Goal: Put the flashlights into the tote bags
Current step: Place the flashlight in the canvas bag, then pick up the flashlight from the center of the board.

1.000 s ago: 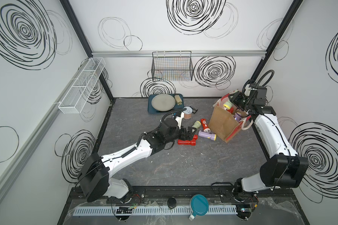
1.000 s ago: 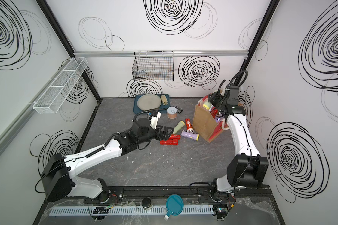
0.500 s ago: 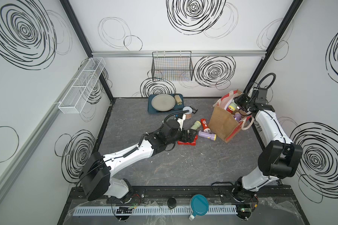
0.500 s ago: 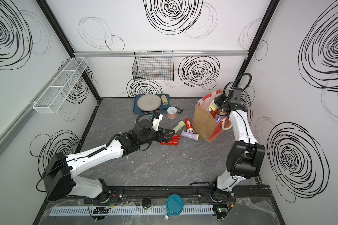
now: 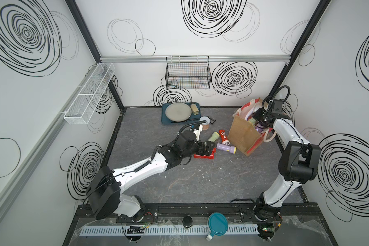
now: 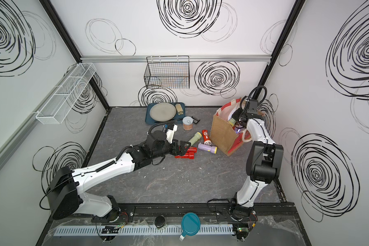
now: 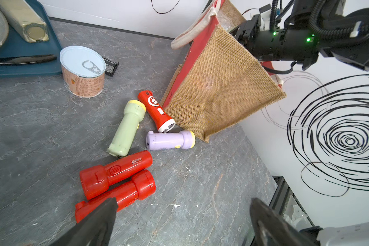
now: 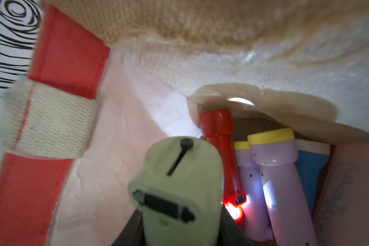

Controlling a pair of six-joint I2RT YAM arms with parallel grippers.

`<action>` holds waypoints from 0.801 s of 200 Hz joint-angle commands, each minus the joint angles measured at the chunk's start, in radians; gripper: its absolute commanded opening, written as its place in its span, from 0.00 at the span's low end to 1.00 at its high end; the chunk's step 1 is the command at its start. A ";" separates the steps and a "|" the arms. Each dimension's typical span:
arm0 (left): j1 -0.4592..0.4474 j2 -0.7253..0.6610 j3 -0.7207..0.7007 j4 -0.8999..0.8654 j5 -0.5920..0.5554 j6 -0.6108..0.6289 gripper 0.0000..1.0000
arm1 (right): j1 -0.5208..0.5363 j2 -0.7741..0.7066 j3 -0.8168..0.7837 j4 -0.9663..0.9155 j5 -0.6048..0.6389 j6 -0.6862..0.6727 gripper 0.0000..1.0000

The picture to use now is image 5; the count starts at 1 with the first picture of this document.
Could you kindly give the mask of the brown jute tote bag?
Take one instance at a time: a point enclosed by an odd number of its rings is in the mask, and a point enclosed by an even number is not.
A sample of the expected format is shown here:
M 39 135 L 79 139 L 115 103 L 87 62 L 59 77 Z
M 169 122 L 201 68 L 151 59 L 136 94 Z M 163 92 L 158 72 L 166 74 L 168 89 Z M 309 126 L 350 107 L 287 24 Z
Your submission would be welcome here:
M 248 122 L 252 114 L 261 107 L 262 99 L 252 99 L 238 108 L 232 115 L 233 122 L 228 134 L 228 140 L 245 156 L 250 156 L 263 142 L 272 141 L 276 133 L 267 127 L 259 134 L 255 126 Z

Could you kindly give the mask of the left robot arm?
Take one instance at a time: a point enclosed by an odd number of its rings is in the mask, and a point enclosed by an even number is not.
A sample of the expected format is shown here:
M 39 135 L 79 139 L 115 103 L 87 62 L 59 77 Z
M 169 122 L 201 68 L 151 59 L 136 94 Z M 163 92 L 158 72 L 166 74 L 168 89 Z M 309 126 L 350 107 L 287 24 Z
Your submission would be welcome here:
M 142 220 L 147 209 L 141 198 L 124 192 L 148 177 L 182 165 L 184 159 L 212 155 L 215 146 L 213 141 L 199 141 L 197 133 L 184 131 L 172 142 L 155 147 L 152 155 L 140 162 L 114 170 L 102 167 L 86 190 L 94 218 L 102 220 L 116 214 Z

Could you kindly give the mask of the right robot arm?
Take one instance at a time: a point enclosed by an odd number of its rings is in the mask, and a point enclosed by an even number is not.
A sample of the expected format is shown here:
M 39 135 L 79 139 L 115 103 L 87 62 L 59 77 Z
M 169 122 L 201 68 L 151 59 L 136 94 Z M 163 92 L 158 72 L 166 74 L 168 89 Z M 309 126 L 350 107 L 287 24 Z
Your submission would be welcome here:
M 261 221 L 276 217 L 296 188 L 315 179 L 319 166 L 321 148 L 306 140 L 295 128 L 282 110 L 284 102 L 267 97 L 254 114 L 258 123 L 273 129 L 284 147 L 278 162 L 279 175 L 255 202 L 254 215 Z

